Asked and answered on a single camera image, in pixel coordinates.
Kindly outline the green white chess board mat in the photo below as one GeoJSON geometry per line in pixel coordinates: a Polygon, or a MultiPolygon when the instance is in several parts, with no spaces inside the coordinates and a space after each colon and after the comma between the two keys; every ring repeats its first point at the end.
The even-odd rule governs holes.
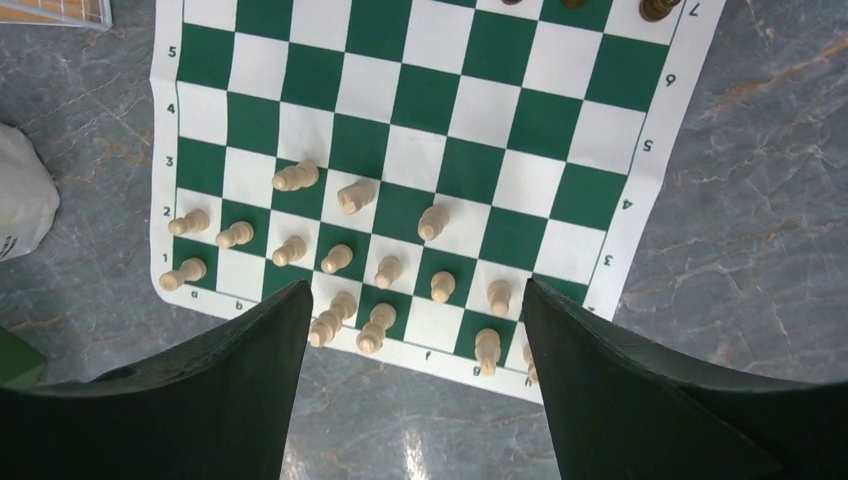
{"type": "Polygon", "coordinates": [[[540,403],[525,285],[614,316],[723,8],[158,2],[157,295],[304,280],[314,346],[540,403]]]}

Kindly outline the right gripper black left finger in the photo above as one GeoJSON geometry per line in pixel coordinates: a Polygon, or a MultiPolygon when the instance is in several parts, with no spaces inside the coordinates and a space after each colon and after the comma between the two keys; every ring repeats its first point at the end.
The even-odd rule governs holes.
{"type": "Polygon", "coordinates": [[[240,316],[88,382],[1,392],[5,479],[276,479],[313,296],[240,316]]]}

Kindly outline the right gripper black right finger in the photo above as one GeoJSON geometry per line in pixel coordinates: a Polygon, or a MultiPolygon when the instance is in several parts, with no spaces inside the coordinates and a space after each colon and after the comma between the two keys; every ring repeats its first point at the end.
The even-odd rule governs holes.
{"type": "Polygon", "coordinates": [[[843,479],[847,385],[675,351],[525,286],[522,320],[564,479],[843,479]]]}

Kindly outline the light wooden pawn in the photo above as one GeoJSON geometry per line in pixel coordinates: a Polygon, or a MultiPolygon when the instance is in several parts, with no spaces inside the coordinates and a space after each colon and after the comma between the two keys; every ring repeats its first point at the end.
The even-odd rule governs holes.
{"type": "Polygon", "coordinates": [[[194,209],[182,217],[175,218],[168,223],[168,231],[172,235],[184,235],[187,233],[203,232],[209,228],[210,219],[202,209],[194,209]]]}

